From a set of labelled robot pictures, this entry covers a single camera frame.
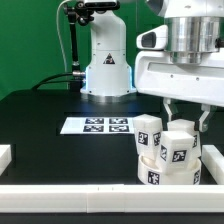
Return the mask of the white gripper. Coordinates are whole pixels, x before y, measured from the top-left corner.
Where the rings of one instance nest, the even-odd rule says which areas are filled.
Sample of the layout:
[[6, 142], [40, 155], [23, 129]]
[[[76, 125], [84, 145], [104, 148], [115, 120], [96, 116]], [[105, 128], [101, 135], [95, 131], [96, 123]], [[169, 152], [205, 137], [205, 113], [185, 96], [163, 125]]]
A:
[[206, 132], [214, 106], [224, 107], [224, 48], [202, 54], [199, 64], [175, 64], [165, 50], [168, 28], [161, 25], [137, 36], [134, 83], [139, 93], [163, 97], [168, 121], [181, 118], [176, 100], [201, 103], [194, 130]]

